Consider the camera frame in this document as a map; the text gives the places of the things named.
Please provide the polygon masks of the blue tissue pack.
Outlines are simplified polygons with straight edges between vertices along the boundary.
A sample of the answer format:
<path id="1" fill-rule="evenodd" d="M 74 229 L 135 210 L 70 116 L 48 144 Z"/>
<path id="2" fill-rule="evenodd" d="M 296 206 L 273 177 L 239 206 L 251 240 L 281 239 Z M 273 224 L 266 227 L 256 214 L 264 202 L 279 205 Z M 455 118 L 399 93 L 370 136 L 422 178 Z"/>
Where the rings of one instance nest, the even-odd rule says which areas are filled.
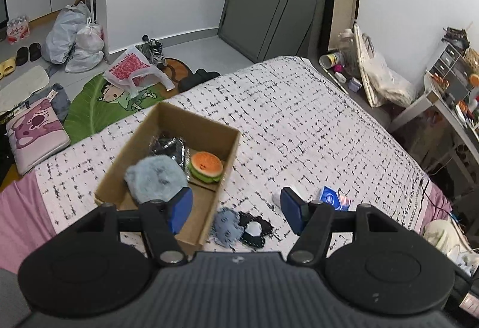
<path id="1" fill-rule="evenodd" d="M 336 211 L 348 211 L 351 207 L 351 200 L 344 193 L 327 186 L 323 186 L 320 190 L 318 200 L 334 207 Z"/>

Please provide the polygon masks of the grey blue plush ball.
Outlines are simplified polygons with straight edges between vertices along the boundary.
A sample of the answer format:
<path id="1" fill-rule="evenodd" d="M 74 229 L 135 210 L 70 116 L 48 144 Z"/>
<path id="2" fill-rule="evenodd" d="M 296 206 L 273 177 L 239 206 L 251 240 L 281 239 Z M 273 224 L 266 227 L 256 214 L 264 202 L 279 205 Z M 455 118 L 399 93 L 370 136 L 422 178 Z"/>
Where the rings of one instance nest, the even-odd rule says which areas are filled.
<path id="1" fill-rule="evenodd" d="M 182 168 L 165 155 L 149 156 L 128 167 L 124 180 L 138 206 L 152 200 L 170 201 L 188 186 Z"/>

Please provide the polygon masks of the hamburger plush toy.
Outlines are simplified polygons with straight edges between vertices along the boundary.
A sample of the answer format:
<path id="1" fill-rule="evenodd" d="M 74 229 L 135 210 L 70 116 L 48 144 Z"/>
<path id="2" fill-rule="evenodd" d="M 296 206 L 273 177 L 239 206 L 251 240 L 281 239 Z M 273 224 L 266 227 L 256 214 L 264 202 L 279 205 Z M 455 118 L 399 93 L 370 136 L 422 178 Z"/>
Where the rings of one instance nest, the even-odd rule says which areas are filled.
<path id="1" fill-rule="evenodd" d="M 193 154 L 188 167 L 193 177 L 206 184 L 219 182 L 224 171 L 222 161 L 207 151 Z"/>

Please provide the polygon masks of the black item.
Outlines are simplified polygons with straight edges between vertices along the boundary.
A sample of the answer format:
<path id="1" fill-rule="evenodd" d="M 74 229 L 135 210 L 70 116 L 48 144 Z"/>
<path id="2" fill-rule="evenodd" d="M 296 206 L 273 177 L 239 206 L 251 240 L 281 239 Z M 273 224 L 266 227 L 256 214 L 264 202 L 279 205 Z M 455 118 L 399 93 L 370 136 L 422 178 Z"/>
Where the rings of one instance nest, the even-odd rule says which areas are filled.
<path id="1" fill-rule="evenodd" d="M 188 168 L 190 149 L 183 138 L 172 136 L 168 133 L 160 133 L 151 139 L 148 146 L 148 154 L 165 155 L 171 158 L 182 168 L 187 180 L 190 180 L 191 173 Z"/>

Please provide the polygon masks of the black white plush toy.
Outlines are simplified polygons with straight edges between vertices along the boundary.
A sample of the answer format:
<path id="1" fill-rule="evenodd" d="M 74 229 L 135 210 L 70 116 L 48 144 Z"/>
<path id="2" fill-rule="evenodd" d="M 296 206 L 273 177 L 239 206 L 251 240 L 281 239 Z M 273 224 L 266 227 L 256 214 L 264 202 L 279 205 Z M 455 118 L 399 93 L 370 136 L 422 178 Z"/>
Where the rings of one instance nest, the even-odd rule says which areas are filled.
<path id="1" fill-rule="evenodd" d="M 240 242 L 252 249 L 262 249 L 265 246 L 267 236 L 273 233 L 271 223 L 261 216 L 253 216 L 250 213 L 240 212 L 240 226 L 244 229 L 239 238 Z"/>

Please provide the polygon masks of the small blue plush octopus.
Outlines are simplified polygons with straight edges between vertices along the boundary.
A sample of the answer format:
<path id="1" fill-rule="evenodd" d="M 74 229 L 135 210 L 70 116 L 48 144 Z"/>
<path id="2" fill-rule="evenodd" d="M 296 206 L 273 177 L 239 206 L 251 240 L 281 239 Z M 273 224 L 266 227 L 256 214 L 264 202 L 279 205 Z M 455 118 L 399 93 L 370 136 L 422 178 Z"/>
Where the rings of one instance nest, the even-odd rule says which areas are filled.
<path id="1" fill-rule="evenodd" d="M 244 227 L 239 222 L 238 212 L 222 207 L 214 216 L 212 223 L 214 241 L 223 248 L 232 247 L 244 233 Z"/>

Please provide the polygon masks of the brown cardboard box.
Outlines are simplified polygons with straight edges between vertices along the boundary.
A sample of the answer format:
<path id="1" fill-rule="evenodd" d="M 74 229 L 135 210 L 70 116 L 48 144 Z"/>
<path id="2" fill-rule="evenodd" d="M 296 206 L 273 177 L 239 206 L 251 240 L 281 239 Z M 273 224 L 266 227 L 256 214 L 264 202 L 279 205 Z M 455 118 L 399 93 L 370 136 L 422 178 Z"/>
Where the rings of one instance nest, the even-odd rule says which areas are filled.
<path id="1" fill-rule="evenodd" d="M 237 129 L 160 103 L 116 156 L 95 193 L 97 204 L 134 210 L 187 189 L 189 215 L 176 239 L 187 254 L 203 248 L 239 145 Z"/>

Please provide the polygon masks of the white black patterned blanket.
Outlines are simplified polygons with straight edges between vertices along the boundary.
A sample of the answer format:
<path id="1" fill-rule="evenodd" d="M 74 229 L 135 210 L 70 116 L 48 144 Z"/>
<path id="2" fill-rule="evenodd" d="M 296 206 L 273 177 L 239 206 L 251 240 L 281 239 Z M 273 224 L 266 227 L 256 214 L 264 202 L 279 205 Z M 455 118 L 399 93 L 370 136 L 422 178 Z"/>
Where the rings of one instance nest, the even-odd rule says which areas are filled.
<path id="1" fill-rule="evenodd" d="M 385 128 L 300 57 L 278 57 L 220 76 L 155 106 L 176 106 L 240 132 L 220 206 L 268 219 L 265 249 L 287 251 L 297 239 L 272 196 L 294 186 L 315 199 L 323 186 L 369 203 L 421 232 L 429 178 Z M 134 131 L 153 113 L 130 115 L 34 171 L 56 232 L 97 205 L 94 192 Z"/>

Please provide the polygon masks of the pastel rolled duvet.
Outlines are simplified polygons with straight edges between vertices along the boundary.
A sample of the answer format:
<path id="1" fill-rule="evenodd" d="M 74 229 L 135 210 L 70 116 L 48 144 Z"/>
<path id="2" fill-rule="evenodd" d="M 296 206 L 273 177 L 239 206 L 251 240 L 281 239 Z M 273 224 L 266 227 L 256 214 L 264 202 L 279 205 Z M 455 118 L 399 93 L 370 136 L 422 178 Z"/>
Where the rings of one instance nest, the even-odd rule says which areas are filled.
<path id="1" fill-rule="evenodd" d="M 478 249 L 470 246 L 453 219 L 436 219 L 424 227 L 423 237 L 470 277 L 478 270 Z"/>

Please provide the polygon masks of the green cartoon floor mat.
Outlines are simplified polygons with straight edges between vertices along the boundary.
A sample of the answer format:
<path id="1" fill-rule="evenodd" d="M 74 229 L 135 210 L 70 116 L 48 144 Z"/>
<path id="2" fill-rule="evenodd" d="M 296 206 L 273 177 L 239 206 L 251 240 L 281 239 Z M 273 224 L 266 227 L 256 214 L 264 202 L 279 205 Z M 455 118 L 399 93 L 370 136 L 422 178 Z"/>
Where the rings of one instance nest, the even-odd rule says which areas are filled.
<path id="1" fill-rule="evenodd" d="M 101 132 L 110 124 L 177 95 L 161 83 L 132 98 L 128 92 L 108 83 L 101 74 L 90 79 L 73 99 L 63 123 L 72 145 Z"/>

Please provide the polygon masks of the pink bed sheet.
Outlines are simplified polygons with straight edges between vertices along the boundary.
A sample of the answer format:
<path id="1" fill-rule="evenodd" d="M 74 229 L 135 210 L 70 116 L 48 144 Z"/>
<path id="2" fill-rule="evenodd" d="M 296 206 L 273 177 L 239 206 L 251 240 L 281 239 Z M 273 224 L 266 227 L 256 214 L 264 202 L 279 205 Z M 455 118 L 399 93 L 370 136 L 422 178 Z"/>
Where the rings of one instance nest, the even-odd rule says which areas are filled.
<path id="1" fill-rule="evenodd" d="M 1 192 L 1 268 L 18 273 L 22 261 L 56 235 L 34 171 Z"/>

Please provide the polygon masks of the small purple box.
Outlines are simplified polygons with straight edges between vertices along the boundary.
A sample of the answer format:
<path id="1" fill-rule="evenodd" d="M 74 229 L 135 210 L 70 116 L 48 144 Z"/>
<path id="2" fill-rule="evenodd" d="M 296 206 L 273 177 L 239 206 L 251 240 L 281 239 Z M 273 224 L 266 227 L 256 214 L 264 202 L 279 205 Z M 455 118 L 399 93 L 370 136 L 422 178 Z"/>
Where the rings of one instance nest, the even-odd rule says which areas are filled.
<path id="1" fill-rule="evenodd" d="M 357 93 L 362 88 L 362 83 L 357 78 L 351 78 L 348 82 L 348 88 Z"/>

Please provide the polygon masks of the pink cartoon cushion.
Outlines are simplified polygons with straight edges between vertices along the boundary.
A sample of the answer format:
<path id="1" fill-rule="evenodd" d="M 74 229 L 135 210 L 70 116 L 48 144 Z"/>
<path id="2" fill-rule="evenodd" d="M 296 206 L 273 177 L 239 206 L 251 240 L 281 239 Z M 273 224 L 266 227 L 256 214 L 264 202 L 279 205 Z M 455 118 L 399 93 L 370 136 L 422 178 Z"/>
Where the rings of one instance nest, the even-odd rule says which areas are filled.
<path id="1" fill-rule="evenodd" d="M 48 98 L 39 99 L 14 117 L 7 123 L 6 131 L 18 174 L 22 176 L 71 143 Z"/>

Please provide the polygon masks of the red white shopping bag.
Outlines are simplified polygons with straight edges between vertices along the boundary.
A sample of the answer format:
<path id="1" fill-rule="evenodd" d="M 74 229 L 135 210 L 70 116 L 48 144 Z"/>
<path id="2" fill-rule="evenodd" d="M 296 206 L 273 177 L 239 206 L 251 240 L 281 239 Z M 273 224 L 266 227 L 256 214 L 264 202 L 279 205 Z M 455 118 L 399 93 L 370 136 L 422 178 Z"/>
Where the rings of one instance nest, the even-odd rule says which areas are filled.
<path id="1" fill-rule="evenodd" d="M 127 48 L 105 71 L 103 78 L 110 84 L 126 91 L 132 98 L 141 90 L 161 83 L 167 91 L 175 88 L 170 78 L 136 47 Z"/>

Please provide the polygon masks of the beige tote bags pile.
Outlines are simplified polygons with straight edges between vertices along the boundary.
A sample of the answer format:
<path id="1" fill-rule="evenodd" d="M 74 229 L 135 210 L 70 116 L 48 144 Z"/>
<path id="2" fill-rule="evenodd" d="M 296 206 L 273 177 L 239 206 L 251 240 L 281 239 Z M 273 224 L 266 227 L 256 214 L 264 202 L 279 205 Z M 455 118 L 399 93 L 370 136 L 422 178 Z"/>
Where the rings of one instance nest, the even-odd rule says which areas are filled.
<path id="1" fill-rule="evenodd" d="M 357 23 L 352 32 L 357 67 L 369 106 L 380 107 L 386 102 L 399 107 L 410 106 L 417 95 L 413 84 L 388 67 L 384 56 L 375 50 L 371 38 Z"/>

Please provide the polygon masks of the white paper cup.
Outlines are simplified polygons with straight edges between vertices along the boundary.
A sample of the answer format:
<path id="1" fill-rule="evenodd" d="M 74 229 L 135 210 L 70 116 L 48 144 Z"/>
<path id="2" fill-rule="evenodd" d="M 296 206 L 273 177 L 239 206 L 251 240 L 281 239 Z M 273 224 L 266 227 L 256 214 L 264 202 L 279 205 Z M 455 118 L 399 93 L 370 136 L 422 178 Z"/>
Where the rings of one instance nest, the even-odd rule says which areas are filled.
<path id="1" fill-rule="evenodd" d="M 336 51 L 323 55 L 319 58 L 318 63 L 323 69 L 332 69 L 336 65 L 342 65 L 342 53 Z"/>

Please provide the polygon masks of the white desk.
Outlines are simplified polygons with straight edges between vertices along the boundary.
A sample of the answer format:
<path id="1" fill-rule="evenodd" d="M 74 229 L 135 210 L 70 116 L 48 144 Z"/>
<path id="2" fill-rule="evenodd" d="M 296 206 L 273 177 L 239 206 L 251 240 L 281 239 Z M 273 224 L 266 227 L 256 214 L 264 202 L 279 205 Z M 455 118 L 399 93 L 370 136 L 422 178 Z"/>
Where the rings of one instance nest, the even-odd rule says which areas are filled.
<path id="1" fill-rule="evenodd" d="M 409 150 L 429 174 L 451 161 L 469 185 L 478 184 L 478 134 L 469 122 L 461 121 L 457 107 L 447 105 L 431 74 L 424 76 L 423 93 L 387 130 L 413 139 Z"/>

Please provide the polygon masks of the white plastic bag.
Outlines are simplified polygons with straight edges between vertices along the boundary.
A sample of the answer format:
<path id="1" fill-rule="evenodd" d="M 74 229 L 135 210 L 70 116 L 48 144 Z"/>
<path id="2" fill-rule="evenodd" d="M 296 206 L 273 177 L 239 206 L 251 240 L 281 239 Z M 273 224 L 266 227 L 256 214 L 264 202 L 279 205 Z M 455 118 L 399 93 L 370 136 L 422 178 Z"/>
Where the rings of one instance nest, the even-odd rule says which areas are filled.
<path id="1" fill-rule="evenodd" d="M 103 59 L 103 48 L 101 26 L 87 18 L 86 24 L 75 35 L 75 44 L 65 70 L 68 73 L 83 73 L 95 68 Z"/>

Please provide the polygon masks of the white floor mat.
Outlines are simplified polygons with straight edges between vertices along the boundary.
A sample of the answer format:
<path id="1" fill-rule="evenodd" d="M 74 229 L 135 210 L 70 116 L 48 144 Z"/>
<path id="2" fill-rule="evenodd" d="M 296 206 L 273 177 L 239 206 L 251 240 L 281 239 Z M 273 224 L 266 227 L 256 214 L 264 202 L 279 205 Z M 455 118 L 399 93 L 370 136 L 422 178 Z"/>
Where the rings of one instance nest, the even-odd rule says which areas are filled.
<path id="1" fill-rule="evenodd" d="M 49 76 L 39 65 L 31 68 L 21 77 L 0 91 L 0 113 L 7 113 L 18 107 L 38 90 L 49 85 Z"/>

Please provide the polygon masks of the grey plastic bag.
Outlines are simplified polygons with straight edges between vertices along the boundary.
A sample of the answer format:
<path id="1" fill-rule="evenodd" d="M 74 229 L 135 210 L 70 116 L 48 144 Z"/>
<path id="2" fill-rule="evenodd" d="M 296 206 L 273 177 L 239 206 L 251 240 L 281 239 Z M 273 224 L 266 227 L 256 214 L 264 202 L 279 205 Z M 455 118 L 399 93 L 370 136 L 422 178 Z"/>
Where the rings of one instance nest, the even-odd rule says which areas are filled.
<path id="1" fill-rule="evenodd" d="M 43 59 L 53 65 L 64 64 L 75 43 L 77 32 L 86 24 L 90 15 L 89 7 L 83 2 L 64 7 L 41 47 Z"/>

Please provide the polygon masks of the black slippers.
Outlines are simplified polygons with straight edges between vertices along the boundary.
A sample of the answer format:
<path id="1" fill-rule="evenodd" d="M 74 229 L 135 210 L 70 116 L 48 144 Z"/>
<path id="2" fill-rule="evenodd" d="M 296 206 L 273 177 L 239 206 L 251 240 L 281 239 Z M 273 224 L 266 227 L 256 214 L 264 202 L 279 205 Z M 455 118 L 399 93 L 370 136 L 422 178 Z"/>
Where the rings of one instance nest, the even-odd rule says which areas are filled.
<path id="1" fill-rule="evenodd" d="M 41 44 L 32 43 L 28 47 L 21 47 L 16 52 L 16 65 L 21 66 L 28 61 L 36 61 L 41 58 Z"/>

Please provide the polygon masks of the yellow slippers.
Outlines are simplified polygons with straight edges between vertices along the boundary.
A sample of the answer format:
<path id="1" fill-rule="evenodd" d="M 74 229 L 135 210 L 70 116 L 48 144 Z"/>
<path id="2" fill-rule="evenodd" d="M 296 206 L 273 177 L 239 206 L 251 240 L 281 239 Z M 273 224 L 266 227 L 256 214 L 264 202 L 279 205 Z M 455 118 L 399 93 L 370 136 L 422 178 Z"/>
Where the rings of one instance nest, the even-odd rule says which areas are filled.
<path id="1" fill-rule="evenodd" d="M 12 74 L 16 70 L 16 58 L 10 57 L 0 63 L 0 79 Z"/>

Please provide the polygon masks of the framed cork board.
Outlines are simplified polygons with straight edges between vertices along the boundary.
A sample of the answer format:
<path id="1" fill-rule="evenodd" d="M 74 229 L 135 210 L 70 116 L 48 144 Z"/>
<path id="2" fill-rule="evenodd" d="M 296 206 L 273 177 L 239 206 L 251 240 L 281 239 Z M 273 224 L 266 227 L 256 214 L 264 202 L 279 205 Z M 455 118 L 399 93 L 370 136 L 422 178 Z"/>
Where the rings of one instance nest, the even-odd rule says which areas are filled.
<path id="1" fill-rule="evenodd" d="M 339 34 L 352 29 L 359 15 L 360 0 L 318 0 L 317 51 L 324 55 L 339 45 Z"/>

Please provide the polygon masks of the pack of pink bottles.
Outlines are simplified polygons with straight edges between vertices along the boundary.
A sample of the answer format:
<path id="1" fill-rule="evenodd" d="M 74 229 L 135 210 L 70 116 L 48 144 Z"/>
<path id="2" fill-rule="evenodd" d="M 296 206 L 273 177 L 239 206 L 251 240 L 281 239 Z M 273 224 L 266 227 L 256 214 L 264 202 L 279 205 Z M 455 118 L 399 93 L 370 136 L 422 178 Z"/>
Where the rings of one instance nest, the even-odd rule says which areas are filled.
<path id="1" fill-rule="evenodd" d="M 17 43 L 30 36 L 28 18 L 25 15 L 13 18 L 7 22 L 7 41 Z"/>

